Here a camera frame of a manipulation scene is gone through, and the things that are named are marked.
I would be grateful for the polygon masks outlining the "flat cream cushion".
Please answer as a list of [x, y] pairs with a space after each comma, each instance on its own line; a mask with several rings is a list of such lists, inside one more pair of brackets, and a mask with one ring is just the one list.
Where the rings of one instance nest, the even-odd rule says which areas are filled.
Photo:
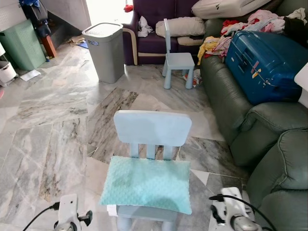
[[203, 44], [203, 38], [177, 37], [177, 42], [181, 46], [200, 46]]

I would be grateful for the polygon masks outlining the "light blue plastic child chair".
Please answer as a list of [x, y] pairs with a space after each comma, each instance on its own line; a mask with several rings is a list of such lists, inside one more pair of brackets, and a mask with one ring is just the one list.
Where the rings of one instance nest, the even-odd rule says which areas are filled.
[[193, 71], [194, 60], [191, 53], [173, 53], [171, 52], [171, 33], [169, 31], [167, 19], [163, 20], [165, 26], [165, 42], [166, 42], [166, 55], [165, 63], [163, 66], [163, 77], [165, 77], [163, 88], [169, 90], [171, 88], [172, 70], [182, 70], [186, 75], [187, 80], [185, 88], [191, 90], [193, 88]]
[[185, 144], [192, 121], [186, 114], [119, 110], [114, 124], [119, 140], [129, 144], [129, 157], [174, 160], [173, 149]]

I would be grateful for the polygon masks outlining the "red and white cloth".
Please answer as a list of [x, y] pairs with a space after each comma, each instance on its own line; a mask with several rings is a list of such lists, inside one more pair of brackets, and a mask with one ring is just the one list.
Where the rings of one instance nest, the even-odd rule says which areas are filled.
[[186, 81], [185, 88], [188, 90], [198, 86], [202, 82], [200, 70], [198, 69], [185, 71], [183, 79]]

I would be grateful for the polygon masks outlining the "white flat box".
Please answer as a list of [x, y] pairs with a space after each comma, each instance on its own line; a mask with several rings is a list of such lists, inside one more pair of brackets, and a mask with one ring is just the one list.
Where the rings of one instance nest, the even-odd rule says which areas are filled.
[[308, 63], [306, 63], [297, 75], [295, 75], [294, 80], [295, 83], [302, 88], [298, 102], [303, 106], [308, 107]]

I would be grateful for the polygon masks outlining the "beige bed pillow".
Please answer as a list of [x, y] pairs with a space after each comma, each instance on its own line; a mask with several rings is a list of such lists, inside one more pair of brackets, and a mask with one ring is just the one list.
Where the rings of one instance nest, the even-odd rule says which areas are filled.
[[179, 17], [167, 19], [170, 37], [196, 37], [205, 34], [205, 23], [199, 17]]

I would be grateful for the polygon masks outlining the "grey plastic laundry bin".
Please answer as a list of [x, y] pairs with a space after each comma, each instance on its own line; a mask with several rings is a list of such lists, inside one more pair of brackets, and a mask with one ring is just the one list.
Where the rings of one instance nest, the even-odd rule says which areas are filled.
[[113, 84], [125, 74], [123, 25], [99, 23], [83, 30], [98, 79]]

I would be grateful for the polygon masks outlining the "green perforated laundry basket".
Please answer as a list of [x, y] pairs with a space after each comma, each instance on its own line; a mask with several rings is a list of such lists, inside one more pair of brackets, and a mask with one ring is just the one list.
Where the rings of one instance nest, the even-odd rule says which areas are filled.
[[40, 67], [46, 57], [29, 20], [0, 32], [0, 44], [18, 69], [31, 71]]

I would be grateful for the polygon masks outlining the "white crumpled cloth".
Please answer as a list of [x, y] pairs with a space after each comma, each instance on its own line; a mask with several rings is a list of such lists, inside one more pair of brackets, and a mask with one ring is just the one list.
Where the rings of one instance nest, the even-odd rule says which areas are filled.
[[137, 36], [140, 38], [148, 37], [154, 31], [143, 16], [140, 17], [138, 25], [139, 30], [137, 31]]

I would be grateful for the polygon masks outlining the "small white bin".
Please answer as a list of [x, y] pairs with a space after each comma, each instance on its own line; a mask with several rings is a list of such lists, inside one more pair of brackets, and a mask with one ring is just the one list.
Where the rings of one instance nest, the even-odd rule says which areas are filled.
[[18, 76], [12, 64], [8, 61], [0, 60], [0, 86], [6, 87]]

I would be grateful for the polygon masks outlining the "large white cushion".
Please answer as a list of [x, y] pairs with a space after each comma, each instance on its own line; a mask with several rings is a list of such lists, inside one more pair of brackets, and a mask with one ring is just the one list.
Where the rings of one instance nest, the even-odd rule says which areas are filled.
[[199, 0], [191, 8], [202, 19], [241, 17], [271, 0]]

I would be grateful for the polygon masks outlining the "teal dotted fleece pillow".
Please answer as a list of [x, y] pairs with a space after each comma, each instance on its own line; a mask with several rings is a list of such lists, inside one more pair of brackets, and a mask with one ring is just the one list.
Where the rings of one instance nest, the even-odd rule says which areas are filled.
[[100, 203], [192, 214], [189, 161], [113, 156]]

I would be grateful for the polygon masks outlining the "blue hard-shell suitcase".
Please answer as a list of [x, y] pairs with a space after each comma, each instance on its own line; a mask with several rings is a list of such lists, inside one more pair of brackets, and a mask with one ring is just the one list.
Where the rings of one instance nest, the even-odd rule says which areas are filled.
[[238, 31], [225, 64], [249, 103], [296, 102], [302, 88], [295, 75], [308, 63], [308, 49], [275, 33]]

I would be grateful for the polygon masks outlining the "yellow cloth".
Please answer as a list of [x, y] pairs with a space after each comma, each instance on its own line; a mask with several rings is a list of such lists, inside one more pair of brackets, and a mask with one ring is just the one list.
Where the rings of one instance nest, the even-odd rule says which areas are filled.
[[217, 49], [220, 38], [207, 37], [204, 39], [203, 44], [200, 46], [198, 51], [198, 62], [200, 64], [203, 57], [209, 57], [211, 55], [220, 55], [221, 51]]

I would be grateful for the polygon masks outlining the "green leather sofa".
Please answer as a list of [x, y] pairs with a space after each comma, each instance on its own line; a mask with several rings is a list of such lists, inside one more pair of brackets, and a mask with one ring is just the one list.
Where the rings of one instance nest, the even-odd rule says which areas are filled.
[[[275, 14], [306, 6], [305, 0], [283, 0]], [[207, 35], [213, 29], [228, 48], [238, 32], [222, 37], [217, 18], [206, 22]], [[249, 171], [246, 191], [259, 210], [256, 222], [270, 222], [277, 231], [308, 231], [308, 109], [298, 101], [249, 103], [225, 57], [202, 59], [202, 84], [235, 165]]]

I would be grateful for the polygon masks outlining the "dark upright vacuum cleaner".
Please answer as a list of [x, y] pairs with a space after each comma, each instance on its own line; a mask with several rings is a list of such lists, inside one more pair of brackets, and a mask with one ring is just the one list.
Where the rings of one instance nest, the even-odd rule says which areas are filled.
[[55, 47], [51, 39], [51, 29], [48, 25], [48, 10], [40, 2], [40, 0], [18, 0], [26, 18], [31, 20], [32, 25], [37, 31], [38, 37], [42, 40], [43, 47], [46, 51], [48, 59], [52, 59], [57, 55]]

